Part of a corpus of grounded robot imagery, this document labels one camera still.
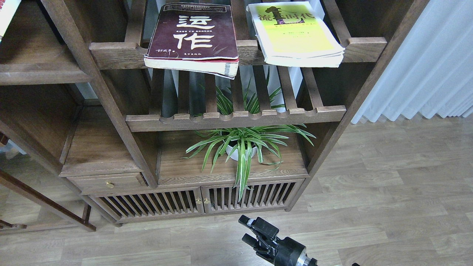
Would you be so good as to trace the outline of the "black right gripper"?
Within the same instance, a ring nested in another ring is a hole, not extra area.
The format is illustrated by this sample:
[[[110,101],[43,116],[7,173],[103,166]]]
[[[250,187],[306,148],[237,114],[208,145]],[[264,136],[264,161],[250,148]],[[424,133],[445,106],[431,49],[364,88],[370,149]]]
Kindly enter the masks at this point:
[[[316,266],[317,260],[306,254],[306,246],[290,237],[279,239],[279,229],[261,217],[256,219],[241,215],[238,222],[249,228],[256,239],[244,234],[242,241],[251,246],[257,256],[271,259],[274,266]]]

